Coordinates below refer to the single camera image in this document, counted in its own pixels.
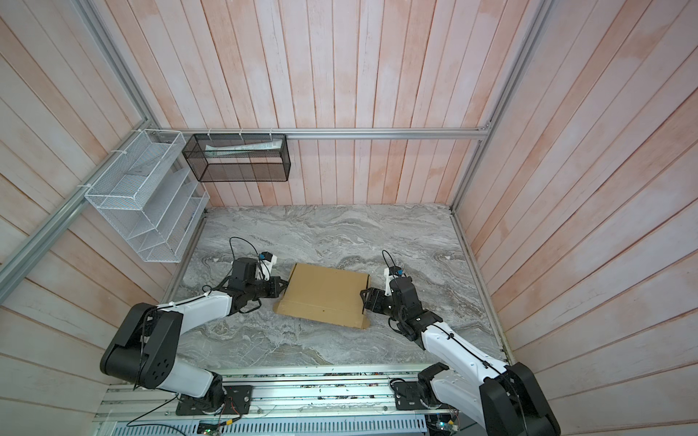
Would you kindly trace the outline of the brown cardboard box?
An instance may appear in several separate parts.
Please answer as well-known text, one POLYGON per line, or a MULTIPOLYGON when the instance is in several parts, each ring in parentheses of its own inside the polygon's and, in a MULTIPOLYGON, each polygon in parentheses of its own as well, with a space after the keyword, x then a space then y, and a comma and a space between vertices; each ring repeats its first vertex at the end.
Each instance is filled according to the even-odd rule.
POLYGON ((370 275, 363 272, 297 263, 284 295, 274 305, 274 312, 365 330, 370 320, 364 313, 360 292, 369 285, 370 275))

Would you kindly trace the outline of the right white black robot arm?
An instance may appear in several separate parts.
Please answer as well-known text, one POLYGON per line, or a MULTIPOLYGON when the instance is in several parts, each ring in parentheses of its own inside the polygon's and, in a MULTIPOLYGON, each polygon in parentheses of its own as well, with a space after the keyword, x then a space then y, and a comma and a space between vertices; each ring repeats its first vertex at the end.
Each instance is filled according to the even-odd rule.
POLYGON ((387 316, 394 332, 438 358, 416 381, 390 383, 400 410, 450 407, 489 435, 559 435, 561 427, 533 372, 494 359, 426 310, 410 277, 391 276, 388 290, 360 292, 363 307, 387 316))

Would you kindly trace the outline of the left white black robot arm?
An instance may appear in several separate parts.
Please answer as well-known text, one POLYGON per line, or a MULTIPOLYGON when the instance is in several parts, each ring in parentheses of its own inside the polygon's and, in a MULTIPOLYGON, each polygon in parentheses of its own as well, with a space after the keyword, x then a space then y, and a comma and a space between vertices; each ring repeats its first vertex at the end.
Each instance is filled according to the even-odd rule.
POLYGON ((224 394, 220 377, 179 360, 180 337, 212 321, 244 314, 251 302, 278 297, 288 283, 272 275, 276 261, 269 252, 236 259, 227 277, 200 296, 134 305, 105 349, 100 371, 147 389, 211 399, 215 409, 224 394))

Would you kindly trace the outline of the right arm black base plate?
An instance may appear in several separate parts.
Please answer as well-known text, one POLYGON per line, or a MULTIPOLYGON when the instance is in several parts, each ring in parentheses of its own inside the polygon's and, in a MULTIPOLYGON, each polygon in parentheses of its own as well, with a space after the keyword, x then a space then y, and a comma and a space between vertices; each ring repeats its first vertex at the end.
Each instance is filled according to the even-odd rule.
POLYGON ((434 393, 423 381, 405 381, 394 378, 389 381, 394 394, 394 405, 398 411, 437 410, 449 405, 436 399, 434 393))

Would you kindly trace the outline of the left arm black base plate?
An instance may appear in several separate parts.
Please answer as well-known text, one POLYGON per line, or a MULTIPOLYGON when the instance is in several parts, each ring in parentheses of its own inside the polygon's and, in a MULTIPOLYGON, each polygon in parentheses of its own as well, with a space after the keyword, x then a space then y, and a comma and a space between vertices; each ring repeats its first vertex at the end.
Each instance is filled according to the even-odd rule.
POLYGON ((213 386, 202 398, 183 394, 176 406, 176 416, 246 415, 250 410, 253 390, 252 385, 220 384, 213 386))

